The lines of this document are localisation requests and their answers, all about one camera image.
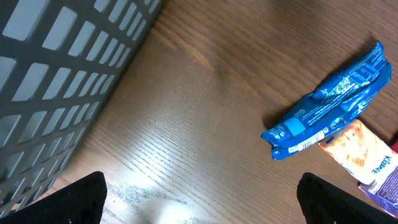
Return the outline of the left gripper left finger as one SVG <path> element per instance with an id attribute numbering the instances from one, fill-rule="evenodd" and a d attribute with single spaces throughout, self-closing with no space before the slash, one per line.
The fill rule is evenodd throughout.
<path id="1" fill-rule="evenodd" d="M 106 196 L 104 174 L 96 171 L 1 218 L 1 224 L 99 224 Z"/>

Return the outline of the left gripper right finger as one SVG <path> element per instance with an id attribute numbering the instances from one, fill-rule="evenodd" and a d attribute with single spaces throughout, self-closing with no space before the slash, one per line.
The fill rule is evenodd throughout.
<path id="1" fill-rule="evenodd" d="M 297 199 L 310 224 L 397 224 L 396 218 L 310 172 L 298 183 Z"/>

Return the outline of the orange Kleenex tissue pack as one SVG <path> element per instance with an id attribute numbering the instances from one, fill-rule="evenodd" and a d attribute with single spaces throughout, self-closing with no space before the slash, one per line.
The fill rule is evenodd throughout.
<path id="1" fill-rule="evenodd" d="M 397 167 L 397 153 L 358 119 L 320 141 L 319 146 L 366 185 Z"/>

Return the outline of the blue snack wrapper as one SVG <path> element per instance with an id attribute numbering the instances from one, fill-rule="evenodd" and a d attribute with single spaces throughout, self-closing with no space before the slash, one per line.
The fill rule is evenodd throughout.
<path id="1" fill-rule="evenodd" d="M 383 44 L 377 42 L 262 133 L 271 145 L 272 158 L 283 160 L 337 132 L 356 119 L 391 79 L 392 65 L 386 60 Z"/>

